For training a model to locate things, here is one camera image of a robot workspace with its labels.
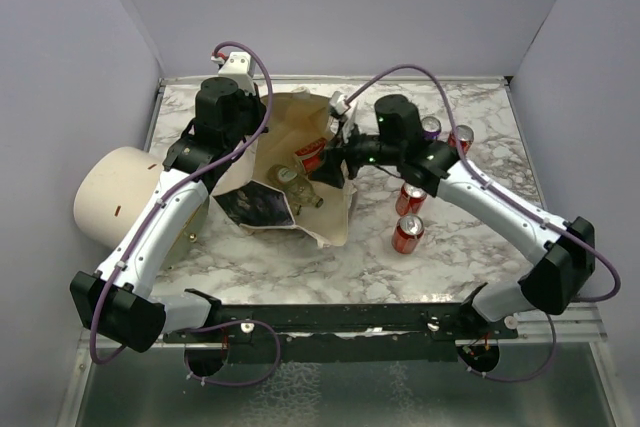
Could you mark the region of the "clear glass bottle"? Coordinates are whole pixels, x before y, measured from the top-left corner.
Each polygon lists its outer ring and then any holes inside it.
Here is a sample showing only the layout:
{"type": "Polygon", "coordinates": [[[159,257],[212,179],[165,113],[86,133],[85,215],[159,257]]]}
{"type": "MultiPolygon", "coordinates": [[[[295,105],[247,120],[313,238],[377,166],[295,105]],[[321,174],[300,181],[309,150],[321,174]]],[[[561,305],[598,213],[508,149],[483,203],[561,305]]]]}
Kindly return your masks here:
{"type": "Polygon", "coordinates": [[[304,177],[303,175],[299,174],[297,171],[292,170],[284,165],[279,165],[279,164],[274,165],[273,167],[270,168],[268,175],[270,180],[283,192],[285,190],[285,187],[291,183],[310,183],[311,184],[311,182],[306,177],[304,177]]]}

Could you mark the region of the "cream cylindrical container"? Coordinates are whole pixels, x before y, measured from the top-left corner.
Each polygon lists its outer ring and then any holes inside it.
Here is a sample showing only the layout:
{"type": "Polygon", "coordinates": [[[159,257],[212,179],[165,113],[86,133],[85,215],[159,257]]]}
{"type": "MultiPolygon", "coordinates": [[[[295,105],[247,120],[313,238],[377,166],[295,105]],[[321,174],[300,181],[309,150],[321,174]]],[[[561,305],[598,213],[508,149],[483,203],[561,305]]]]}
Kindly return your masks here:
{"type": "MultiPolygon", "coordinates": [[[[74,200],[76,225],[89,238],[114,251],[157,190],[162,161],[134,147],[104,156],[87,174],[74,200]]],[[[207,198],[168,241],[159,270],[181,261],[197,240],[209,210],[207,198]]]]}

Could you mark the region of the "red cola can three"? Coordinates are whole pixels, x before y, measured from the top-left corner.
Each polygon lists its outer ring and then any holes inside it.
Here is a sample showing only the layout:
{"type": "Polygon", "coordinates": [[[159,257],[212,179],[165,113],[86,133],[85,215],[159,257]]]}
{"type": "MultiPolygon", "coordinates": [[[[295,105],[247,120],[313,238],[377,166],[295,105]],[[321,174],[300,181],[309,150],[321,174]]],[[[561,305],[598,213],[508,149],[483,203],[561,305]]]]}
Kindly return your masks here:
{"type": "Polygon", "coordinates": [[[319,137],[316,140],[300,147],[293,153],[296,167],[303,175],[308,175],[316,170],[322,163],[321,154],[325,149],[327,139],[319,137]]]}

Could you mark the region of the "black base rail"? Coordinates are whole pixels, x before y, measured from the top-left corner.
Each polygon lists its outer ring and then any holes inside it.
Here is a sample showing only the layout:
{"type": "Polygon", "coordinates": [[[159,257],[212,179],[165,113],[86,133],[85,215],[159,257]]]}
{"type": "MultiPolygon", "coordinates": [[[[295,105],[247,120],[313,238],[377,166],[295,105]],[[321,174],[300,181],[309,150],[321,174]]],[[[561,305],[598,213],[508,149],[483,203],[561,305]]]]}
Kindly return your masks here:
{"type": "Polygon", "coordinates": [[[454,362],[456,343],[517,337],[503,320],[484,323],[460,313],[458,303],[218,305],[205,325],[213,332],[168,333],[163,341],[190,350],[222,347],[231,363],[274,360],[278,334],[283,362],[350,363],[395,360],[454,362]]]}

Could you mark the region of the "red cola can four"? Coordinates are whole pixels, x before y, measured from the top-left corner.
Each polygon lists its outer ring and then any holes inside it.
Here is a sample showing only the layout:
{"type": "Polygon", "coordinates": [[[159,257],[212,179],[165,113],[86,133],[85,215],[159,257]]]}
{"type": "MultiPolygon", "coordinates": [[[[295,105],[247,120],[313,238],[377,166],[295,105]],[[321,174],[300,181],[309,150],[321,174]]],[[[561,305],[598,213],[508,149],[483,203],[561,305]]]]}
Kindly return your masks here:
{"type": "Polygon", "coordinates": [[[427,197],[428,194],[423,189],[404,182],[396,200],[396,213],[399,216],[418,214],[427,197]]]}

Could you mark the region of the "beige canvas tote bag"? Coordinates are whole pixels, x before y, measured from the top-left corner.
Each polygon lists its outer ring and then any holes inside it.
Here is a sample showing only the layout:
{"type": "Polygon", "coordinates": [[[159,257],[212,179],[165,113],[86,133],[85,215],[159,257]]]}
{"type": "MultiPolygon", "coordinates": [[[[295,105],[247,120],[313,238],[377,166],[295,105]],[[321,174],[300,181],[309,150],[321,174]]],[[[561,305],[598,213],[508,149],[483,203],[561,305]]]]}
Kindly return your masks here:
{"type": "Polygon", "coordinates": [[[320,154],[332,139],[329,99],[306,88],[276,93],[268,132],[258,141],[253,177],[244,186],[215,197],[235,224],[251,230],[297,229],[313,237],[320,247],[346,243],[356,188],[346,180],[341,188],[310,181],[305,195],[319,197],[320,206],[301,203],[276,181],[306,181],[320,164],[320,154]]]}

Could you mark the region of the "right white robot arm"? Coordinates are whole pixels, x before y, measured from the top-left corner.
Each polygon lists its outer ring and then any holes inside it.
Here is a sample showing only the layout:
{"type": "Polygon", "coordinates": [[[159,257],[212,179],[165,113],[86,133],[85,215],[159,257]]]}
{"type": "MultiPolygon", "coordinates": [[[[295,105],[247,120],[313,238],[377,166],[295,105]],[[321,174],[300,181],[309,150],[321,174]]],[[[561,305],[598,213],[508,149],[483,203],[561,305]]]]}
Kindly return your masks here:
{"type": "Polygon", "coordinates": [[[409,185],[451,203],[513,245],[532,268],[518,280],[487,283],[463,302],[461,330],[481,338],[495,323],[519,312],[562,314],[594,271],[594,227],[567,222],[510,192],[440,140],[428,140],[416,105],[392,94],[374,104],[378,131],[360,132],[355,110],[336,92],[329,100],[338,130],[321,154],[314,181],[343,188],[365,165],[393,167],[409,185]]]}

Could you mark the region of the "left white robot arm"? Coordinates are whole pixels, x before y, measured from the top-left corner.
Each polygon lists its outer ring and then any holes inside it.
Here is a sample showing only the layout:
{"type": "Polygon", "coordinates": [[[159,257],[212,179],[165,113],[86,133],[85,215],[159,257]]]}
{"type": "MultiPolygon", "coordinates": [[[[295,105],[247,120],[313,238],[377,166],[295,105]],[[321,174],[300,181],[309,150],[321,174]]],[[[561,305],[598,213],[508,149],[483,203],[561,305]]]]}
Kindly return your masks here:
{"type": "Polygon", "coordinates": [[[195,116],[168,148],[141,214],[93,274],[79,272],[71,281],[72,299],[92,339],[104,336],[144,352],[166,333],[188,330],[202,342],[218,335],[221,318],[205,295],[155,300],[151,292],[186,224],[265,132],[268,114],[249,75],[218,75],[201,83],[195,116]]]}

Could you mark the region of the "clear glass bottle two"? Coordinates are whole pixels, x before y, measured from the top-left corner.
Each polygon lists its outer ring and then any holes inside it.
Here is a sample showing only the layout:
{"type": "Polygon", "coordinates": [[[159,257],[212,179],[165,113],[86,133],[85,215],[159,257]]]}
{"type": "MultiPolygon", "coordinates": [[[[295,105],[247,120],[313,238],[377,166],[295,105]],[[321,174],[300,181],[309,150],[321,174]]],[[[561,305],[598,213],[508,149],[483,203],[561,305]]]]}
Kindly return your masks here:
{"type": "Polygon", "coordinates": [[[285,187],[284,192],[295,216],[305,207],[320,208],[324,204],[324,199],[310,183],[291,183],[285,187]]]}

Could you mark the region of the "red cola can two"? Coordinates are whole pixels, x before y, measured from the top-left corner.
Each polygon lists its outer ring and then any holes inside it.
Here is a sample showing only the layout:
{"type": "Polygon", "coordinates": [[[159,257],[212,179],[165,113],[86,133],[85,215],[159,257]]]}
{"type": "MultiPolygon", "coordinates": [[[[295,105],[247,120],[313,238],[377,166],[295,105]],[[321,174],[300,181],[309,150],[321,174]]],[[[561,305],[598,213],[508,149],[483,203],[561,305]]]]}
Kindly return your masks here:
{"type": "Polygon", "coordinates": [[[457,144],[460,144],[461,150],[464,155],[467,155],[473,142],[474,142],[474,131],[470,126],[465,124],[457,125],[455,129],[452,129],[449,132],[449,135],[447,138],[447,144],[454,149],[457,148],[457,144]]]}

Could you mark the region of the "purple fanta can two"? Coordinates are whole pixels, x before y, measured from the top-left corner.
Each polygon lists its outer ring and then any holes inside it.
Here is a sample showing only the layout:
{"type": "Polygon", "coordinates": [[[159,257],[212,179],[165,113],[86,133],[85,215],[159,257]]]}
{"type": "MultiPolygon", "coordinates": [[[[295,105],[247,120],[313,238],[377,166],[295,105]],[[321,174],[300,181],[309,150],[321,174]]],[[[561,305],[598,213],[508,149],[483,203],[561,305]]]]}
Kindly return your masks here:
{"type": "Polygon", "coordinates": [[[423,138],[425,140],[438,140],[442,132],[442,124],[440,120],[433,116],[427,115],[421,119],[423,138]]]}

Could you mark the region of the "red cola can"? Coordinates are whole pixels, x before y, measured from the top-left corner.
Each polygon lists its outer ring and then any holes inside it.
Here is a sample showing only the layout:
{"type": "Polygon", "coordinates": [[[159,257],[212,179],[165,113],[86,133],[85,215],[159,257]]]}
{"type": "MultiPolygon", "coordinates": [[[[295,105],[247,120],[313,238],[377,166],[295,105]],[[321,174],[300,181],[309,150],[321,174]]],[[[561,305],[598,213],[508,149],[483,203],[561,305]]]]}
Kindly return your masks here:
{"type": "Polygon", "coordinates": [[[411,254],[424,235],[424,223],[416,214],[400,217],[392,235],[391,244],[400,254],[411,254]]]}

